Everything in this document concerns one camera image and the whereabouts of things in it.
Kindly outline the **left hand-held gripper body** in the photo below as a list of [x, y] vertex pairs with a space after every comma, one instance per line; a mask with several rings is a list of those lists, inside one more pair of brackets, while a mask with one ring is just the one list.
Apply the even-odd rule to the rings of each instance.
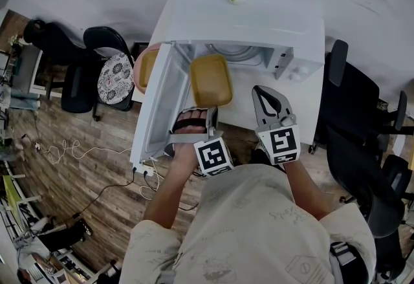
[[[201, 174], [213, 177], [234, 168], [230, 151], [223, 140], [223, 132], [214, 129], [208, 130], [208, 109], [202, 107], [191, 107], [181, 111], [185, 113], [196, 109], [207, 110], [206, 118], [190, 118], [188, 120], [177, 120], [169, 130], [169, 135], [164, 148], [164, 153], [173, 157], [175, 154], [175, 144], [193, 144], [195, 153], [199, 161]], [[186, 126], [204, 127], [204, 132], [199, 134], [178, 134], [176, 130]]]

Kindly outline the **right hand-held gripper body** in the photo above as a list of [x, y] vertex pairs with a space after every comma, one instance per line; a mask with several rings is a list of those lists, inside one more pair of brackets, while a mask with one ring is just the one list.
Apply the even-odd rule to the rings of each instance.
[[261, 125], [255, 132], [271, 165], [298, 160], [301, 151], [300, 132], [294, 114]]

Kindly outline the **yellow food container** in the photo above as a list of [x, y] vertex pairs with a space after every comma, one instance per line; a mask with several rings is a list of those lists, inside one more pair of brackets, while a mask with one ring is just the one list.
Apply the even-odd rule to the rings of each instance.
[[210, 54], [190, 63], [193, 99], [198, 107], [222, 107], [233, 98], [232, 79], [225, 57]]

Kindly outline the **person's left forearm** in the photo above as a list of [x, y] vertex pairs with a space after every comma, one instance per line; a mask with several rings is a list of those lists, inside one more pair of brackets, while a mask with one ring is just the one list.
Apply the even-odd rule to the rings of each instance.
[[184, 186], [197, 166], [197, 159], [173, 159], [164, 182], [145, 210], [144, 221], [152, 221], [166, 229], [171, 229], [179, 210]]

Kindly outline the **person's right forearm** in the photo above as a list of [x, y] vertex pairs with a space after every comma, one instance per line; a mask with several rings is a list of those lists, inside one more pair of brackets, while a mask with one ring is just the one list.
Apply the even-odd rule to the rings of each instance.
[[300, 208], [317, 220], [323, 219], [332, 212], [332, 205], [327, 196], [312, 180], [308, 171], [299, 160], [286, 162], [283, 166], [295, 203]]

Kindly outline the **person's left hand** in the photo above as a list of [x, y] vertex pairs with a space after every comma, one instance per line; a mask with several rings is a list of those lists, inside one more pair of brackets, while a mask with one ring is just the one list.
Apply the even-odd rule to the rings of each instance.
[[[190, 118], [206, 118], [207, 110], [192, 110], [185, 113], [181, 113], [177, 118], [177, 121], [188, 120]], [[176, 130], [178, 134], [199, 134], [204, 132], [204, 127], [201, 126], [186, 126]], [[195, 154], [193, 144], [175, 144], [174, 145], [175, 156], [174, 160], [178, 160], [182, 164], [189, 164], [192, 169], [195, 169], [198, 165], [198, 159]]]

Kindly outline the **person's black trousers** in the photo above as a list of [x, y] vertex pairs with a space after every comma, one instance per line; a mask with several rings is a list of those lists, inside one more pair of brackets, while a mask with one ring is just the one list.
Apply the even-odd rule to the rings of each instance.
[[285, 169], [280, 166], [279, 164], [273, 165], [271, 164], [269, 158], [267, 157], [267, 154], [265, 151], [263, 151], [260, 148], [257, 149], [253, 149], [251, 151], [251, 156], [250, 156], [250, 164], [264, 164], [267, 166], [272, 166], [273, 168], [276, 168], [280, 171], [282, 171], [283, 173], [286, 173]]

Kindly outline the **white power strip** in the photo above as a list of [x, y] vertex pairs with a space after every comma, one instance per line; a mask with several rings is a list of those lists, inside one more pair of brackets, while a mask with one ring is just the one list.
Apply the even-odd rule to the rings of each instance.
[[155, 170], [152, 164], [145, 164], [142, 162], [133, 163], [133, 172], [142, 176], [152, 177], [155, 174]]

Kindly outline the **person's cream printed shirt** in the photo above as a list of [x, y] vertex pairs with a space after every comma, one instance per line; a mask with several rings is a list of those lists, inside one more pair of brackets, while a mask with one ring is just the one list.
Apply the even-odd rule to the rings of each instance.
[[207, 181], [184, 237], [140, 221], [120, 284], [334, 284], [333, 243], [356, 248], [374, 276], [375, 242], [357, 205], [317, 219], [295, 203], [282, 171], [248, 164]]

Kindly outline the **pink round stool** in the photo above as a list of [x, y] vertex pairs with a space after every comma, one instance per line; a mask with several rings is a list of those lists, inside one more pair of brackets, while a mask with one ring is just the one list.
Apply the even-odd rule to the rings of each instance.
[[160, 47], [161, 43], [155, 43], [148, 46], [139, 54], [135, 61], [133, 79], [135, 87], [143, 94], [146, 92]]

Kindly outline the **grey-backed office chair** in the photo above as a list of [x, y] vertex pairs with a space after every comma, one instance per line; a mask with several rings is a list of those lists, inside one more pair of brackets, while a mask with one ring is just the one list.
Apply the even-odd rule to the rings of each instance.
[[403, 271], [398, 228], [405, 214], [404, 199], [414, 201], [406, 193], [412, 171], [408, 162], [389, 155], [383, 164], [364, 146], [346, 139], [333, 128], [327, 128], [327, 161], [334, 180], [359, 205], [375, 238], [376, 274], [392, 281]]

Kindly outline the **floral patterned seat cushion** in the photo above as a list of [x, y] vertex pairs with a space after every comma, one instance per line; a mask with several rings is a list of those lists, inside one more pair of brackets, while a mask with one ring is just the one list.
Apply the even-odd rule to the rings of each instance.
[[108, 105], [118, 104], [131, 92], [133, 68], [124, 53], [111, 56], [103, 65], [98, 79], [98, 96]]

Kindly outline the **black folding chair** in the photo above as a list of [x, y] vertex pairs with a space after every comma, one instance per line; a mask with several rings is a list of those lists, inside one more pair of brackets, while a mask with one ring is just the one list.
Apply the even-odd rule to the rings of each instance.
[[[83, 42], [85, 43], [87, 49], [91, 49], [91, 50], [112, 49], [112, 50], [116, 50], [117, 54], [122, 52], [126, 54], [127, 57], [129, 58], [132, 68], [134, 67], [133, 57], [127, 47], [125, 40], [115, 29], [111, 27], [88, 28], [83, 34]], [[101, 59], [101, 62], [103, 63], [103, 65], [109, 58]], [[118, 111], [129, 111], [132, 108], [132, 95], [133, 95], [134, 88], [135, 88], [135, 84], [131, 92], [128, 94], [128, 96], [118, 104], [113, 104], [113, 105], [105, 104], [100, 99], [100, 97], [97, 96], [97, 99], [92, 109], [93, 119], [95, 121], [100, 120], [100, 117], [96, 113], [97, 107], [99, 104], [105, 105], [107, 107], [111, 107]]]

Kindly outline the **tall black high-back chair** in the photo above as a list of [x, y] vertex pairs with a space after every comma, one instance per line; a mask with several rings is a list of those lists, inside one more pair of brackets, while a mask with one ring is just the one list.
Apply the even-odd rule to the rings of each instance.
[[46, 84], [46, 98], [53, 89], [61, 88], [61, 108], [68, 113], [87, 113], [96, 104], [97, 83], [102, 69], [100, 56], [93, 50], [76, 46], [56, 23], [31, 19], [23, 31], [23, 38], [42, 50], [56, 65], [66, 66], [65, 79], [56, 82], [50, 76]]

